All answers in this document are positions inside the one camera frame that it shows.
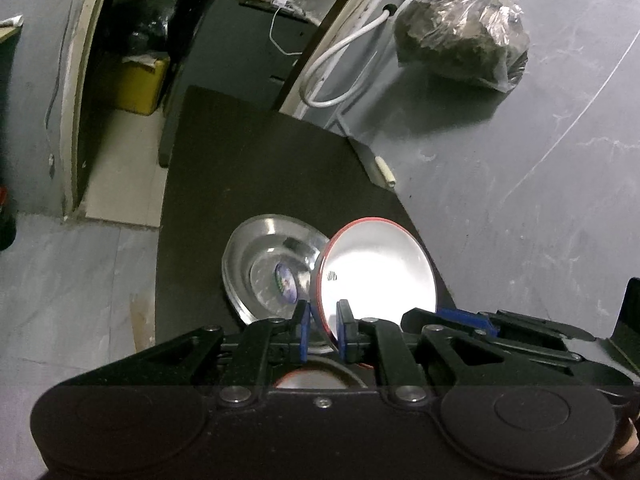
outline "bolt head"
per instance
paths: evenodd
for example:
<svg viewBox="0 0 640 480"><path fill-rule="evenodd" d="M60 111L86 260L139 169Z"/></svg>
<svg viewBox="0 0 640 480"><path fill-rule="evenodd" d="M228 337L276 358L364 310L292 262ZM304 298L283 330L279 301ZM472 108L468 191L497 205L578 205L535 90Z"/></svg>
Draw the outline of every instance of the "bolt head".
<svg viewBox="0 0 640 480"><path fill-rule="evenodd" d="M245 402L251 397L251 390L244 386L225 386L220 390L220 399L230 404Z"/></svg>
<svg viewBox="0 0 640 480"><path fill-rule="evenodd" d="M420 402L427 396L427 392L420 386L398 386L396 397L404 402Z"/></svg>
<svg viewBox="0 0 640 480"><path fill-rule="evenodd" d="M329 397L316 397L314 399L314 404L318 408L321 408L322 410L325 410L325 409L331 407L332 402L331 402L331 399L329 399Z"/></svg>

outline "metal bowl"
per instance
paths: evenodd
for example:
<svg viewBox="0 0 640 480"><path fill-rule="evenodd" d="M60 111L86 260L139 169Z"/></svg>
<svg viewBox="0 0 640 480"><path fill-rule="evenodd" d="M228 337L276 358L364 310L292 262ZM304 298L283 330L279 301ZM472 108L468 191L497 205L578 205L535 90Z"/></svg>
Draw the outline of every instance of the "metal bowl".
<svg viewBox="0 0 640 480"><path fill-rule="evenodd" d="M409 231L384 218L361 218L338 231L314 277L320 317L334 338L339 300L349 301L356 319L388 319L398 325L412 308L436 311L429 259Z"/></svg>
<svg viewBox="0 0 640 480"><path fill-rule="evenodd" d="M261 215L232 233L222 256L226 293L243 322L290 319L298 300L309 300L316 260L328 242L295 218Z"/></svg>

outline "sticker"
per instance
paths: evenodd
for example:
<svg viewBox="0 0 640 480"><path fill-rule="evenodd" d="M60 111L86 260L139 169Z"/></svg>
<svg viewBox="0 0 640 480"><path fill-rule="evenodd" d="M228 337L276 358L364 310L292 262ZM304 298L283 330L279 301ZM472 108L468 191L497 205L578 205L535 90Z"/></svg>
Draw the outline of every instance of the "sticker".
<svg viewBox="0 0 640 480"><path fill-rule="evenodd" d="M296 303L298 300L298 286L293 272L285 264L277 264L273 275L276 279L276 285L282 297L287 303Z"/></svg>

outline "tile floor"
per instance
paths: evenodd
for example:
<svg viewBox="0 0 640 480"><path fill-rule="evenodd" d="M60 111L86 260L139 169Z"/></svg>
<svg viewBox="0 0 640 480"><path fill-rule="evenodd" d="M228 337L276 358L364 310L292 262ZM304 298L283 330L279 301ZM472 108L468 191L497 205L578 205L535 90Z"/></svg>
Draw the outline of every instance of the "tile floor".
<svg viewBox="0 0 640 480"><path fill-rule="evenodd" d="M135 352L132 302L154 301L158 232L18 216L0 253L0 479L44 464L29 416L60 381Z"/></svg>
<svg viewBox="0 0 640 480"><path fill-rule="evenodd" d="M164 115L100 110L102 141L84 196L87 218L158 227L166 169L158 166Z"/></svg>

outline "yellow box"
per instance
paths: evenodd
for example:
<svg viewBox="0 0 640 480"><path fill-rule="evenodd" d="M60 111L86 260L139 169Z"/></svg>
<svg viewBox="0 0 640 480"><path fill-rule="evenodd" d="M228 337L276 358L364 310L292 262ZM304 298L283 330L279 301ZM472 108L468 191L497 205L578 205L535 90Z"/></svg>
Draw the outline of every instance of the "yellow box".
<svg viewBox="0 0 640 480"><path fill-rule="evenodd" d="M158 108L169 58L150 59L153 66L105 54L96 73L96 97L119 110L151 115Z"/></svg>

